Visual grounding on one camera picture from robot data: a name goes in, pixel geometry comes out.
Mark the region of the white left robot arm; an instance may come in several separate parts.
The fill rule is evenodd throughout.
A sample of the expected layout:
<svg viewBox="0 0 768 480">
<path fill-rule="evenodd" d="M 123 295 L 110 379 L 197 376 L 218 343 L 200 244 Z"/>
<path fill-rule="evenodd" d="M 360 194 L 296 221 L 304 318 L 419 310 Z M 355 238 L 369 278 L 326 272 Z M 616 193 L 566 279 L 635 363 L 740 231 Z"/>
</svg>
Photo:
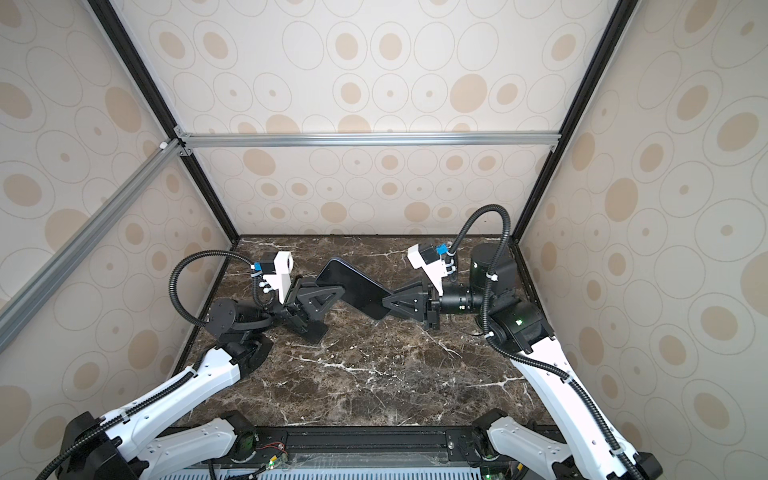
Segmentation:
<svg viewBox="0 0 768 480">
<path fill-rule="evenodd" d="M 159 479 L 201 461 L 247 459 L 253 425 L 229 413 L 177 433 L 167 428 L 214 394 L 235 385 L 267 359 L 266 331 L 286 326 L 312 343 L 327 331 L 326 312 L 345 293 L 340 285 L 299 279 L 284 302 L 266 306 L 221 298 L 204 328 L 216 340 L 191 365 L 149 393 L 100 417 L 84 413 L 65 428 L 60 453 L 40 473 L 58 479 Z"/>
</svg>

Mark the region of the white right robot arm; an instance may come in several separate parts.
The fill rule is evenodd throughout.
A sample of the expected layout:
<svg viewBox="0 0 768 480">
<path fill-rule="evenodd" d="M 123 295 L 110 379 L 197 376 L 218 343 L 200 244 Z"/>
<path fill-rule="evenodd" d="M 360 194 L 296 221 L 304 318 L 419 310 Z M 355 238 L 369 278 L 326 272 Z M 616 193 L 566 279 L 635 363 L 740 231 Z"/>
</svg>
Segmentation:
<svg viewBox="0 0 768 480">
<path fill-rule="evenodd" d="M 605 417 L 566 358 L 543 312 L 516 292 L 518 268 L 509 252 L 491 264 L 497 247 L 477 245 L 469 279 L 453 282 L 458 257 L 448 246 L 416 244 L 407 251 L 420 280 L 383 300 L 385 308 L 429 327 L 444 314 L 474 314 L 483 337 L 533 386 L 555 422 L 523 425 L 499 409 L 478 418 L 471 446 L 483 461 L 511 459 L 522 477 L 543 479 L 657 479 L 663 469 Z"/>
</svg>

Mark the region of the black smartphone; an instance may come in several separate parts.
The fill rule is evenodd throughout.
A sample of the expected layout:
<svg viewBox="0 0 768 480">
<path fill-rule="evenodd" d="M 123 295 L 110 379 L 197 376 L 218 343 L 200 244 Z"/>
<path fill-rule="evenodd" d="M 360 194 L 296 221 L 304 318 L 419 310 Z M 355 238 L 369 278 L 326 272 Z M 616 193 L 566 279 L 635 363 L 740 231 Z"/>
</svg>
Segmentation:
<svg viewBox="0 0 768 480">
<path fill-rule="evenodd" d="M 371 319 L 381 320 L 390 313 L 383 300 L 391 291 L 341 258 L 328 261 L 317 276 L 316 284 L 343 287 L 341 299 Z"/>
</svg>

